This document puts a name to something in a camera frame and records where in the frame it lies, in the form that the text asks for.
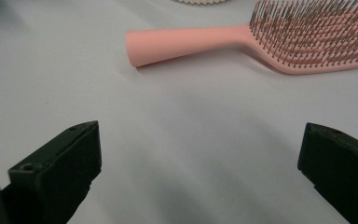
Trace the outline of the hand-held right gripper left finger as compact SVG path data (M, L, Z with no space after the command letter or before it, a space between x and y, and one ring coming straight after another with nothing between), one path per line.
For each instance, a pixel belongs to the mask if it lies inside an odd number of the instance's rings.
M8 170L13 224L66 224L102 169L99 123L72 126Z

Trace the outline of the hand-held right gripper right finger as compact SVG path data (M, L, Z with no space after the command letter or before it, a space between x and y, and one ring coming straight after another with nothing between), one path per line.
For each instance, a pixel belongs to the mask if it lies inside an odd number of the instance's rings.
M358 224L358 140L330 127L305 127L297 169L350 223Z

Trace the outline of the pink hairbrush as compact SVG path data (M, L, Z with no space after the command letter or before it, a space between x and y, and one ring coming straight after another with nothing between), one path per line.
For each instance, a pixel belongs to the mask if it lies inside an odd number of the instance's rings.
M258 0L243 25L125 34L130 64L141 67L227 46L245 46L290 75L358 68L358 0Z

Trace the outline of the white plastic basket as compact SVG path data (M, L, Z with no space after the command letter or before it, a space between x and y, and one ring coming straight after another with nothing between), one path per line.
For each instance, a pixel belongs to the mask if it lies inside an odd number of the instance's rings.
M222 4L228 0L173 0L173 1L179 2L182 4L206 6L206 5Z

